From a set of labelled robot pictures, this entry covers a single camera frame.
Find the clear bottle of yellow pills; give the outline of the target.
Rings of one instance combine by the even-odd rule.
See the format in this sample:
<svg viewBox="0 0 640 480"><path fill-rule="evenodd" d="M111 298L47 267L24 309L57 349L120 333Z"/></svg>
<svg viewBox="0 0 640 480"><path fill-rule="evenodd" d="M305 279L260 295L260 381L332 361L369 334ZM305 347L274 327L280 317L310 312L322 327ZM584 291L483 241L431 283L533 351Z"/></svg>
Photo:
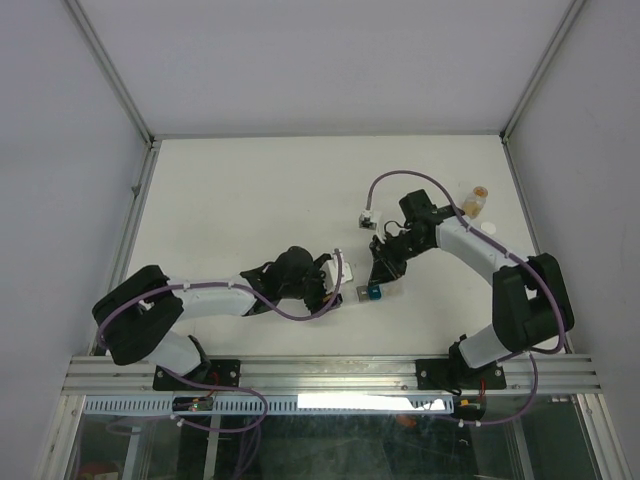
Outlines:
<svg viewBox="0 0 640 480"><path fill-rule="evenodd" d="M474 187L462 203L464 214L471 219L477 218L486 204L488 194L485 187Z"/></svg>

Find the weekly pill organizer strip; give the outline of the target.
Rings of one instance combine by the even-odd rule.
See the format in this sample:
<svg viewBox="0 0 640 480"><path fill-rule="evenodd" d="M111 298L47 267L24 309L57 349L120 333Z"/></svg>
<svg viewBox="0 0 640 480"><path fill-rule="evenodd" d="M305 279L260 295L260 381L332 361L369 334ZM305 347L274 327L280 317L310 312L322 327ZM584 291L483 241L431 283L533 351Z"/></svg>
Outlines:
<svg viewBox="0 0 640 480"><path fill-rule="evenodd" d="M356 288L359 303L381 301L392 297L401 296L404 293L403 284L393 282L376 286L358 286Z"/></svg>

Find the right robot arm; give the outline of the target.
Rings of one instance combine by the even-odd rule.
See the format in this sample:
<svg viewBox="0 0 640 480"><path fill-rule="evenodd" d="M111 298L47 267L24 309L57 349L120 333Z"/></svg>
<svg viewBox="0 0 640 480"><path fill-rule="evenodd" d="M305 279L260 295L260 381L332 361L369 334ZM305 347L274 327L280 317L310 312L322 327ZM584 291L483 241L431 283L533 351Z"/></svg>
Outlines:
<svg viewBox="0 0 640 480"><path fill-rule="evenodd" d="M367 288L402 278L409 260L439 249L474 270L491 288L490 323L461 336L444 360L418 368L418 382L453 394L478 389L502 360L533 350L549 339L563 339L575 325L560 265L544 253L521 257L480 234L455 206L436 206L417 190L399 202L405 221L400 231L375 234L369 244L372 269Z"/></svg>

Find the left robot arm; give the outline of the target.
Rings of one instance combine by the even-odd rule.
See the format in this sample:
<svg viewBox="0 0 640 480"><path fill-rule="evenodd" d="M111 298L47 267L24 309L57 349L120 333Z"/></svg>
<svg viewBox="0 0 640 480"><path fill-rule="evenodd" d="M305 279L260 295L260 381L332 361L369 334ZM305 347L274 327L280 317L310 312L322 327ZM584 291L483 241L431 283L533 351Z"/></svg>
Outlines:
<svg viewBox="0 0 640 480"><path fill-rule="evenodd" d="M194 389L211 380L213 367L194 336L174 331L176 323L270 312L313 320L341 305L340 289L352 279L340 250L314 258L299 246L225 280L178 281L147 265L94 305L97 342L119 366L147 361Z"/></svg>

